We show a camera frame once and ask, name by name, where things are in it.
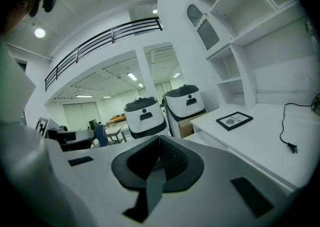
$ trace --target table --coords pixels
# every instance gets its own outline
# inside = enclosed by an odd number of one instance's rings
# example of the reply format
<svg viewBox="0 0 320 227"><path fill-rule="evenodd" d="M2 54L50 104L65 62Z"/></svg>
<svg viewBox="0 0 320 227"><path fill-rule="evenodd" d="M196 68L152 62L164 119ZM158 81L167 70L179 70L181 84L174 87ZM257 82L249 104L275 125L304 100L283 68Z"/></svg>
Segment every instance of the table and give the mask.
<svg viewBox="0 0 320 227"><path fill-rule="evenodd" d="M130 136L130 131L129 131L128 124L125 124L125 125L121 128L121 135L122 135L124 141L127 142L126 135Z"/></svg>
<svg viewBox="0 0 320 227"><path fill-rule="evenodd" d="M318 164L320 117L310 108L288 105L285 109L283 140L298 147L293 154L282 143L283 105L257 103L252 109L226 104L199 118L191 120L202 130L244 160L270 174L292 190L306 185ZM227 131L216 119L235 112L253 117L253 120Z"/></svg>
<svg viewBox="0 0 320 227"><path fill-rule="evenodd" d="M113 129L106 129L105 130L105 135L106 137L109 137L112 141L114 142L119 142L119 144L123 141L123 139L119 139L118 138L118 134L120 133L121 128L120 127L116 127Z"/></svg>

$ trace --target black metal railing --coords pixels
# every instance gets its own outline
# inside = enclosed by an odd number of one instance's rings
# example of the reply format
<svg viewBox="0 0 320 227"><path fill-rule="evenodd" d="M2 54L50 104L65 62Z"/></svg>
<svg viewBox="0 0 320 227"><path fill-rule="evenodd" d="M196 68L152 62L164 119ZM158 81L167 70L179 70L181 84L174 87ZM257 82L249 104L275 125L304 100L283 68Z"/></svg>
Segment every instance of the black metal railing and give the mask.
<svg viewBox="0 0 320 227"><path fill-rule="evenodd" d="M92 51L102 46L113 44L118 40L125 39L126 37L128 38L130 35L135 36L156 30L163 30L159 23L159 17L130 21L95 35L70 52L56 65L56 67L54 67L44 80L45 91L47 91L49 86L51 86L69 67L77 64L82 58Z"/></svg>

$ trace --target office chair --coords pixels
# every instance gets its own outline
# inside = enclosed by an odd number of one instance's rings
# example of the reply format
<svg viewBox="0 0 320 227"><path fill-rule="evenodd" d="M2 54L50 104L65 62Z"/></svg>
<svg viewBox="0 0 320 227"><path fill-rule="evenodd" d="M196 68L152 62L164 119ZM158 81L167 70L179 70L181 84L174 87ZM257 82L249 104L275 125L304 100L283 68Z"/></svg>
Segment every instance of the office chair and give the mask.
<svg viewBox="0 0 320 227"><path fill-rule="evenodd" d="M108 138L106 137L105 126L103 124L97 125L95 130L95 138L99 141L99 147L105 147L109 145Z"/></svg>

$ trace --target power cord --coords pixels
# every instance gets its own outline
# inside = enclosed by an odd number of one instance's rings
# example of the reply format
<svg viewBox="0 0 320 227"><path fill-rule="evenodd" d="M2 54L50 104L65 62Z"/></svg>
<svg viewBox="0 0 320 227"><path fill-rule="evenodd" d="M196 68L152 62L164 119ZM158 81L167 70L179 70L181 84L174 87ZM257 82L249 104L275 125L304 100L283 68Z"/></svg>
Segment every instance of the power cord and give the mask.
<svg viewBox="0 0 320 227"><path fill-rule="evenodd" d="M286 103L284 105L284 109L283 109L283 119L282 119L282 132L280 134L280 140L285 143L286 145L289 146L289 148L291 149L292 153L298 153L298 147L295 145L295 144L292 144L292 143L289 143L289 142L286 142L282 139L281 135L283 134L283 132L285 131L285 128L284 128L284 120L285 120L285 112L286 112L286 106L287 105L296 105L296 106L301 106L301 107L311 107L311 109L313 111L316 110L316 108L320 105L320 93L318 93L315 98L312 100L312 103L310 105L303 105L303 104L296 104L296 103L293 103L293 102L290 102L290 103Z"/></svg>

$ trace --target picture frame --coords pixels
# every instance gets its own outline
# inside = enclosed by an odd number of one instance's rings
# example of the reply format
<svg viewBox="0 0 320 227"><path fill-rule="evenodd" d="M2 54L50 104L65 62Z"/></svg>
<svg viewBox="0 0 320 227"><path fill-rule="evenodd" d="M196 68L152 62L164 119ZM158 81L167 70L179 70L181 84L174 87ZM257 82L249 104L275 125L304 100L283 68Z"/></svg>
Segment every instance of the picture frame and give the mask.
<svg viewBox="0 0 320 227"><path fill-rule="evenodd" d="M228 116L216 119L216 122L220 124L223 128L225 128L227 131L231 131L233 129L241 127L242 125L252 121L253 119L253 117L237 111Z"/></svg>

